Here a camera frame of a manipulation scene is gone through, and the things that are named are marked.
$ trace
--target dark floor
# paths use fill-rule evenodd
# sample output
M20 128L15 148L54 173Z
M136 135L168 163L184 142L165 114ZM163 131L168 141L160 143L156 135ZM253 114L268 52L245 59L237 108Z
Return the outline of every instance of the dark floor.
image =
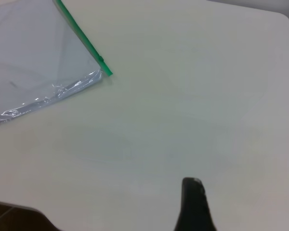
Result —
M0 231L57 231L41 213L0 205Z

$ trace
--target clear plastic bag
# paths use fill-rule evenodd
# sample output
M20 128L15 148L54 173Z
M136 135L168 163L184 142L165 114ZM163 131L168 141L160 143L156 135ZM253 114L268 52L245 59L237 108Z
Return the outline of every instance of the clear plastic bag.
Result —
M61 13L52 0L0 6L0 123L64 99L105 75L103 60L93 58Z

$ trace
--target green zipper seal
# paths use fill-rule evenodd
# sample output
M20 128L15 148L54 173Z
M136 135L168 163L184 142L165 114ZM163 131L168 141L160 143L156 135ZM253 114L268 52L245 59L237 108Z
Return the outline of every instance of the green zipper seal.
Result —
M108 75L111 76L113 73L109 69L109 67L104 62L104 59L102 56L99 55L97 50L94 48L92 43L89 41L87 36L84 34L84 32L81 30L79 25L76 23L76 21L73 19L73 16L70 14L68 9L65 7L65 5L62 3L61 0L53 0L59 11L62 13L64 18L67 20L70 27L73 29L73 31L76 33L78 38L81 40L83 45L88 49L90 54L93 56L93 58L97 61L97 63L100 65L102 70Z

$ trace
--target black object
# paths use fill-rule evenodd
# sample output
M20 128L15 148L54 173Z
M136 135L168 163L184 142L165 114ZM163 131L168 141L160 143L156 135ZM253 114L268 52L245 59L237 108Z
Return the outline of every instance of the black object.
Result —
M182 181L181 212L174 231L216 231L205 189L197 178Z

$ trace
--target white table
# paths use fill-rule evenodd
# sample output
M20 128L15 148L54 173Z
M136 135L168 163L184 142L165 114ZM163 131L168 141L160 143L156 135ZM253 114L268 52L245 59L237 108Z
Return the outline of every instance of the white table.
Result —
M289 20L206 1L64 3L115 74L0 126L0 202L66 231L171 231L191 176L219 230L289 231Z

